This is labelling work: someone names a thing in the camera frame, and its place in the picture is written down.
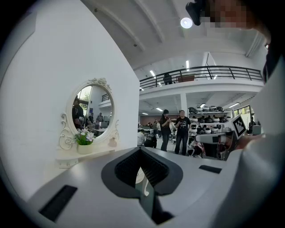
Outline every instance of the ornate mirror frame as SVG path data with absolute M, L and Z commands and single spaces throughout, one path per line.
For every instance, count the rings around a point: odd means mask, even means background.
M 112 90 L 110 86 L 107 84 L 107 81 L 105 78 L 94 78 L 92 80 L 88 80 L 81 84 L 70 96 L 67 105 L 66 105 L 66 112 L 61 114 L 61 123 L 63 124 L 63 129 L 61 131 L 61 135 L 59 138 L 59 145 L 64 150 L 71 149 L 72 145 L 75 143 L 74 136 L 78 133 L 76 127 L 74 126 L 73 119 L 72 119 L 72 106 L 74 99 L 76 98 L 77 94 L 85 87 L 88 86 L 98 86 L 106 91 L 106 93 L 109 95 L 111 104 L 112 104 L 112 117 L 110 118 L 110 123 L 108 128 L 105 132 L 103 132 L 102 135 L 97 137 L 93 144 L 96 143 L 102 143 L 106 141 L 106 143 L 109 142 L 109 140 L 113 139 L 119 140 L 119 134 L 117 130 L 118 120 L 115 121 L 116 118 L 116 109 L 115 104 L 113 100 Z

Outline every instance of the round ceiling light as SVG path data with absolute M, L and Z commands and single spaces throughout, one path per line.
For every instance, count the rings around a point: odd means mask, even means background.
M 183 19 L 181 20 L 180 24 L 181 24 L 181 26 L 182 26 L 183 28 L 189 29 L 189 28 L 192 27 L 193 22 L 192 22 L 192 20 L 191 20 L 190 18 L 185 17 L 185 18 L 183 18 Z

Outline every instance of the black rectangular slot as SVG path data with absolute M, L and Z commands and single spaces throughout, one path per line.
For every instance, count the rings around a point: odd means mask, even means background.
M 200 166 L 199 169 L 203 169 L 203 170 L 206 170 L 212 173 L 217 173 L 217 174 L 219 174 L 222 171 L 222 169 L 220 168 L 216 168 L 212 166 L 205 166 L 205 165 Z
M 55 222 L 76 191 L 77 187 L 65 185 L 41 210 L 39 210 L 40 214 Z

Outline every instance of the brown wall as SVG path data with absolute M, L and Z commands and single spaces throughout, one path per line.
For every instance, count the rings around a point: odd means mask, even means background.
M 177 119 L 179 117 L 179 115 L 169 115 L 168 116 L 170 119 Z M 161 119 L 161 115 L 160 116 L 141 116 L 141 125 L 147 125 L 149 122 L 151 122 L 153 124 L 153 122 L 155 120 L 160 120 Z

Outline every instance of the oval mirror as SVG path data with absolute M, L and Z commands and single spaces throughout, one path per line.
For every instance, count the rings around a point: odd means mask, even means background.
M 72 120 L 76 129 L 86 128 L 100 137 L 109 127 L 113 103 L 107 90 L 90 85 L 79 91 L 72 106 Z

